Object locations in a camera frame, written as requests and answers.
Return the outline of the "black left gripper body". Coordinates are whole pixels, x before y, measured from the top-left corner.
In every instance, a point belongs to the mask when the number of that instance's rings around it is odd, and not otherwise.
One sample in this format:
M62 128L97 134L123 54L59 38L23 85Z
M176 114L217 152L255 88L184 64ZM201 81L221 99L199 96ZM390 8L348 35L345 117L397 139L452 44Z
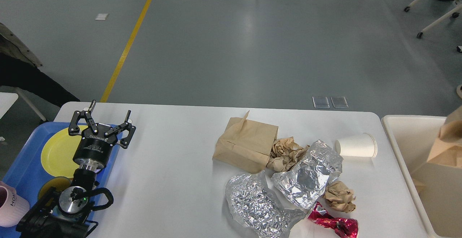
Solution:
M112 149L119 140L117 135L105 136L102 130L94 133L90 128L85 128L81 133L73 161L80 168L99 173L106 168Z

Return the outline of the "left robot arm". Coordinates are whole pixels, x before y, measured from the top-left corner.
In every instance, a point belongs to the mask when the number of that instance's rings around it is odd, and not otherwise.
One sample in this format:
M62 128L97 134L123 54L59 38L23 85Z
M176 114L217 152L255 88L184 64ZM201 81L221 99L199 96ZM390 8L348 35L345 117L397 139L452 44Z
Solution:
M91 115L96 103L93 100L87 109L76 110L68 126L70 136L80 137L72 158L78 168L70 186L46 190L16 226L22 238L86 238L99 225L89 215L113 204L113 195L100 187L97 175L107 167L115 146L128 148L136 127L130 110L120 125L96 123Z

